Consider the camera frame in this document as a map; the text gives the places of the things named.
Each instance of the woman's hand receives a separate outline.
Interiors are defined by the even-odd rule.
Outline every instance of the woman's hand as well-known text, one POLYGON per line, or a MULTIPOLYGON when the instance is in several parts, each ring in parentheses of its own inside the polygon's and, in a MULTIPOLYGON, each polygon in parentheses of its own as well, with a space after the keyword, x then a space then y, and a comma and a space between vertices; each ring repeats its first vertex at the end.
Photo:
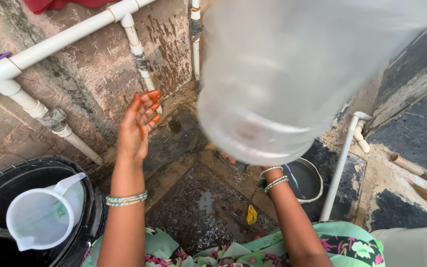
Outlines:
POLYGON ((159 90, 145 94, 134 94, 128 105, 118 131, 117 160, 142 162, 148 154, 148 134, 161 115, 149 116, 160 106, 162 94, 159 90))

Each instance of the green glass bangle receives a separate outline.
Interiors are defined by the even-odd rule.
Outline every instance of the green glass bangle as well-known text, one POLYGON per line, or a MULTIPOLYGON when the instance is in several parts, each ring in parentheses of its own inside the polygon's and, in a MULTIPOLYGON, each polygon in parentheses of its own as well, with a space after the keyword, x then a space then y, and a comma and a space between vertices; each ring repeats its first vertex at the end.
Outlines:
POLYGON ((279 184, 280 182, 284 182, 284 181, 289 181, 288 176, 281 176, 278 179, 272 181, 266 188, 265 188, 265 193, 268 193, 268 191, 271 189, 271 187, 279 184))
POLYGON ((137 195, 129 196, 129 197, 114 198, 114 197, 111 197, 111 195, 108 195, 106 197, 106 204, 108 206, 131 205, 131 204, 139 203, 139 202, 145 200, 147 197, 148 197, 148 191, 147 190, 145 190, 141 194, 137 194, 137 195))
POLYGON ((270 171, 270 170, 272 170, 272 169, 281 169, 281 171, 283 171, 283 167, 281 167, 281 166, 271 167, 271 168, 268 168, 268 169, 264 170, 263 172, 261 172, 261 173, 258 175, 258 178, 259 178, 259 179, 261 179, 261 180, 266 179, 266 177, 262 177, 262 175, 263 175, 265 172, 270 171))

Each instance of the jug handle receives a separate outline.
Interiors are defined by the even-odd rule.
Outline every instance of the jug handle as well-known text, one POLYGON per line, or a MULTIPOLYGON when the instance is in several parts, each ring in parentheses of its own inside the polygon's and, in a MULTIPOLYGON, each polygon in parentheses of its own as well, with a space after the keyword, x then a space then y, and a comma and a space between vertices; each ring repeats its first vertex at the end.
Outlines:
POLYGON ((86 177, 85 173, 77 173, 68 178, 65 178, 62 181, 57 183, 56 187, 54 188, 54 191, 57 194, 63 196, 69 187, 71 187, 81 179, 84 179, 85 177, 86 177))

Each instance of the concrete wall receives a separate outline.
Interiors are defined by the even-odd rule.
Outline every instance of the concrete wall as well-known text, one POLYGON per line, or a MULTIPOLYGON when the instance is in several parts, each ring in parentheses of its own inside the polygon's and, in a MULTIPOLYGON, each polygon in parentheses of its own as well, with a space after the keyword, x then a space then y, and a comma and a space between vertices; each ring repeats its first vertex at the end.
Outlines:
MULTIPOLYGON (((22 0, 0 0, 0 53, 18 53, 99 12, 69 3, 34 15, 22 0)), ((188 0, 157 0, 133 15, 139 39, 164 99, 192 78, 188 0)), ((113 146, 122 112, 146 91, 120 23, 111 24, 33 65, 16 78, 98 153, 113 146)), ((63 154, 82 166, 84 155, 0 94, 0 169, 28 158, 63 154)))

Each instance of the floral dress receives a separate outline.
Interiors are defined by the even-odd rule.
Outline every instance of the floral dress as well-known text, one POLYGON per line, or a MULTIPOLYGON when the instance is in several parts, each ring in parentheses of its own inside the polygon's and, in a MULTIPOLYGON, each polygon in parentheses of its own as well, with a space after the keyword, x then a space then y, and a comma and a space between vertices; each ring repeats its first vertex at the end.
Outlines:
MULTIPOLYGON (((361 227, 349 222, 313 225, 324 250, 336 267, 385 267, 383 245, 361 227)), ((98 239, 82 264, 94 267, 103 237, 98 239)), ((167 233, 146 227, 145 267, 289 267, 281 232, 246 244, 230 243, 187 255, 167 233)))

